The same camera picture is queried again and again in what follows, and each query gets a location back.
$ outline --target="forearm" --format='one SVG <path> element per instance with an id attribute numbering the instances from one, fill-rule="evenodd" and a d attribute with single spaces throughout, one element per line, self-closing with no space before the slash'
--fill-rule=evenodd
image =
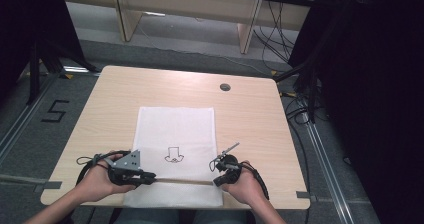
<path id="1" fill-rule="evenodd" d="M 78 197 L 75 189 L 72 189 L 70 192 L 66 193 L 60 199 L 46 207 L 31 219 L 27 220 L 25 223 L 57 223 L 80 204 L 82 204 L 80 198 Z"/>
<path id="2" fill-rule="evenodd" d="M 260 198 L 257 201 L 250 204 L 252 210 L 261 218 L 264 223 L 272 224 L 285 224 L 286 222 L 281 218 L 280 214 L 265 198 Z"/>

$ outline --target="printed symbol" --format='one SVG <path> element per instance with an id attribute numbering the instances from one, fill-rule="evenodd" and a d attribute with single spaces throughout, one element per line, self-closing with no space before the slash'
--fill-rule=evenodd
<path id="1" fill-rule="evenodd" d="M 62 117 L 65 115 L 65 111 L 55 111 L 55 110 L 53 110 L 53 108 L 54 108 L 54 106 L 56 105 L 56 103 L 69 103 L 69 101 L 66 101 L 66 100 L 55 100 L 54 102 L 53 102 L 53 104 L 50 106 L 50 109 L 49 109 L 49 111 L 47 111 L 47 113 L 59 113 L 60 114 L 60 116 L 59 116 L 59 118 L 57 119 L 57 120 L 52 120 L 52 119 L 42 119 L 41 121 L 42 122 L 60 122 L 60 120 L 62 120 Z"/>
<path id="2" fill-rule="evenodd" d="M 168 147 L 168 156 L 165 157 L 167 162 L 177 163 L 182 161 L 184 158 L 183 155 L 180 155 L 179 147 Z"/>

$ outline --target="wooden desk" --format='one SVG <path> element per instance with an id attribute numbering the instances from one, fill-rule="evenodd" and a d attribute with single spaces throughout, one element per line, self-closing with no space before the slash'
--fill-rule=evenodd
<path id="1" fill-rule="evenodd" d="M 222 91 L 223 83 L 231 90 Z M 61 189 L 45 190 L 41 202 L 51 204 L 75 186 L 78 157 L 131 149 L 141 106 L 213 107 L 218 151 L 239 141 L 231 154 L 259 170 L 276 209 L 309 207 L 309 199 L 296 197 L 306 187 L 273 80 L 117 66 L 103 69 L 50 178 L 63 182 Z M 116 194 L 88 204 L 122 202 Z M 225 193 L 223 208 L 248 206 Z"/>

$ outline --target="gray carpet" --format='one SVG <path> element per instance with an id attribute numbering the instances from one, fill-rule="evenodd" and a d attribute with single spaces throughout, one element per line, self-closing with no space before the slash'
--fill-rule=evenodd
<path id="1" fill-rule="evenodd" d="M 264 78 L 271 77 L 270 69 L 265 67 L 261 60 L 232 58 L 232 61 L 228 61 L 223 58 L 199 54 L 183 54 L 153 48 L 90 41 L 81 41 L 81 45 L 87 60 L 100 68 L 112 64 Z M 65 65 L 75 65 L 69 60 L 64 60 L 63 62 Z M 274 68 L 287 68 L 275 62 L 268 64 Z M 1 163 L 0 174 L 48 179 L 96 80 L 97 77 L 88 75 L 74 75 L 71 79 L 58 78 L 46 93 L 39 109 L 21 137 Z M 295 77 L 292 77 L 280 83 L 278 86 L 279 90 L 292 91 L 294 81 Z M 28 84 L 28 77 L 21 79 L 11 92 L 10 98 L 0 106 L 0 117 L 2 118 L 1 136 L 6 133 L 8 127 L 11 126 L 14 119 L 25 106 Z M 65 111 L 66 113 L 60 122 L 43 121 L 43 119 L 54 120 L 59 117 L 57 113 L 48 113 L 49 108 L 56 100 L 69 101 L 69 103 L 58 103 L 56 105 L 57 110 Z M 291 98 L 282 98 L 282 108 L 287 107 L 291 101 Z M 290 110 L 295 108 L 297 108 L 295 105 L 291 105 Z M 322 119 L 327 118 L 324 109 L 319 109 L 317 115 Z M 280 213 L 288 223 L 304 223 L 308 212 L 308 223 L 340 223 L 307 130 L 303 125 L 298 125 L 294 122 L 293 124 L 300 134 L 306 152 L 309 165 L 310 191 L 317 197 L 317 201 L 312 202 L 309 211 L 283 210 Z M 317 128 L 320 131 L 322 141 L 325 144 L 327 154 L 342 190 L 350 202 L 354 219 L 357 223 L 379 223 L 354 170 L 343 162 L 343 148 L 338 141 L 337 135 L 333 132 L 331 121 L 317 119 Z M 294 130 L 292 130 L 292 137 L 306 181 L 305 159 Z M 0 182 L 0 185 L 0 223 L 21 223 L 42 209 L 43 206 L 39 201 L 40 193 L 34 192 L 34 185 L 6 182 Z M 93 208 L 91 207 L 78 208 L 73 216 L 76 223 L 87 222 L 92 210 Z M 96 208 L 91 218 L 91 223 L 106 223 L 111 212 L 111 208 Z"/>

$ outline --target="person's right hand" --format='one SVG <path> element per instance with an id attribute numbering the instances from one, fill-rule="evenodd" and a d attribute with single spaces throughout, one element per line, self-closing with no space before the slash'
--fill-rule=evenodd
<path id="1" fill-rule="evenodd" d="M 236 183 L 223 184 L 221 188 L 230 193 L 240 203 L 247 205 L 251 205 L 261 199 L 266 199 L 261 185 L 254 178 L 252 172 L 246 168 L 242 168 L 240 177 Z"/>

